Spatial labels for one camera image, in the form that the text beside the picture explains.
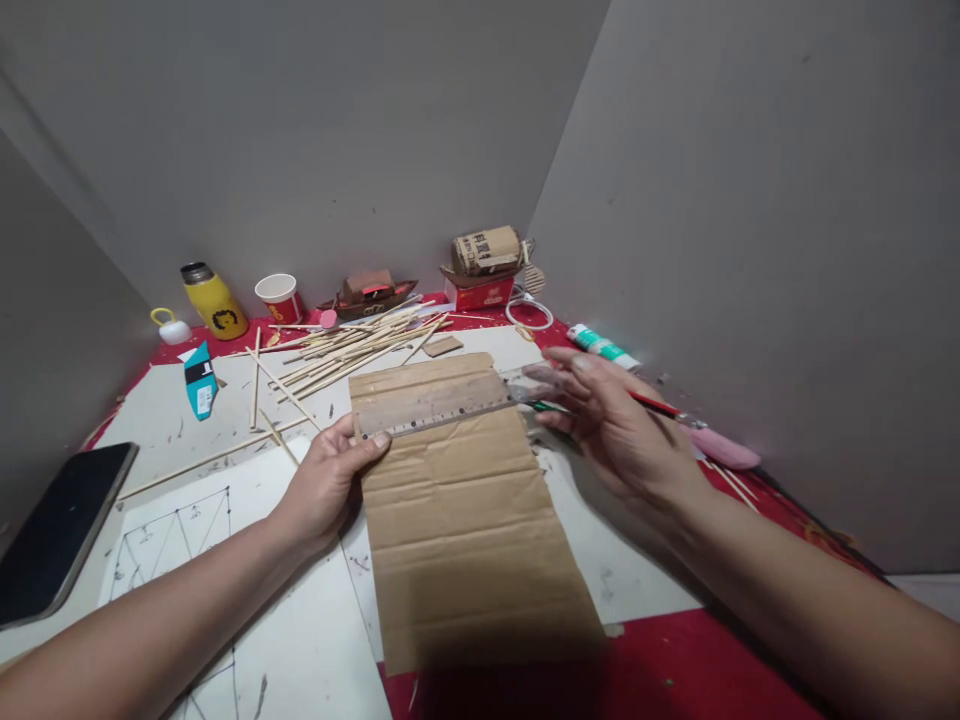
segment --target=white cable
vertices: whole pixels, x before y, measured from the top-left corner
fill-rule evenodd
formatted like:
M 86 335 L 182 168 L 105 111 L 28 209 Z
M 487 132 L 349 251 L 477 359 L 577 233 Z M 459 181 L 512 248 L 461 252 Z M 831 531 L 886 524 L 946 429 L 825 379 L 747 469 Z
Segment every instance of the white cable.
M 546 315 L 546 317 L 547 317 L 547 322 L 546 322 L 546 324 L 545 324 L 545 325 L 536 325 L 536 326 L 534 326 L 534 325 L 527 325 L 527 324 L 525 324 L 525 323 L 519 322 L 515 317 L 513 317 L 513 313 L 510 312 L 510 308 L 512 308 L 514 305 L 519 305 L 520 303 L 526 303 L 527 305 L 533 305 L 537 310 L 539 310 L 539 311 L 542 312 L 544 315 Z M 525 297 L 518 297 L 518 298 L 516 298 L 516 299 L 514 299 L 514 300 L 511 300 L 510 302 L 508 302 L 508 303 L 507 303 L 507 309 L 506 309 L 506 315 L 507 315 L 507 320 L 509 320 L 510 322 L 512 322 L 514 325 L 519 325 L 520 327 L 525 327 L 525 328 L 527 328 L 527 330 L 546 330 L 548 327 L 550 327 L 551 325 L 553 325 L 553 313 L 550 312 L 549 310 L 547 310 L 546 307 L 544 307 L 543 305 L 541 305 L 540 303 L 538 303 L 536 300 L 528 300 L 528 299 L 525 298 Z

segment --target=red box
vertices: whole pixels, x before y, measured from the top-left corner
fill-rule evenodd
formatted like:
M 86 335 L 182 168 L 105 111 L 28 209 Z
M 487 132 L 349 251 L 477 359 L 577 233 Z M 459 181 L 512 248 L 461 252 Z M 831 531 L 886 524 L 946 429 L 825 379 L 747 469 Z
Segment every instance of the red box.
M 447 301 L 454 303 L 457 310 L 482 310 L 488 307 L 502 307 L 510 300 L 512 291 L 512 276 L 469 288 L 457 287 L 450 278 L 445 278 L 443 282 L 443 292 L 447 296 Z

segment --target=smartphone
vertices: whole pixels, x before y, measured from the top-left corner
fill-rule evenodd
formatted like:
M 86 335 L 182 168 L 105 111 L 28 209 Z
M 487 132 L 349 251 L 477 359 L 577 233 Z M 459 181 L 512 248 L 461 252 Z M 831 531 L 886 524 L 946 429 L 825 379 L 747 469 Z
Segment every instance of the smartphone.
M 0 630 L 63 605 L 137 450 L 134 443 L 110 445 L 60 468 L 0 560 Z

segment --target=paper cup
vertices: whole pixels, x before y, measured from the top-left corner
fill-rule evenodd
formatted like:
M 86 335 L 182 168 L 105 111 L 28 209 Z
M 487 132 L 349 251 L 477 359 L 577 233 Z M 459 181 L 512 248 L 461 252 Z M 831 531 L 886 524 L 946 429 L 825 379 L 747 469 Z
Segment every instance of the paper cup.
M 303 302 L 293 275 L 268 275 L 253 289 L 277 325 L 296 325 L 303 319 Z

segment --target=truss drawing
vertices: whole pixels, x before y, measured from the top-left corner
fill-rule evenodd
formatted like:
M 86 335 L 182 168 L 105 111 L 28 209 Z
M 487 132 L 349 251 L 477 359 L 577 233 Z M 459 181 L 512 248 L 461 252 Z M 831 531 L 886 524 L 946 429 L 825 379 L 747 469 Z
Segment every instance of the truss drawing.
M 174 570 L 231 535 L 230 486 L 156 517 L 120 540 L 110 600 Z M 236 648 L 184 692 L 171 713 L 175 720 L 239 720 Z

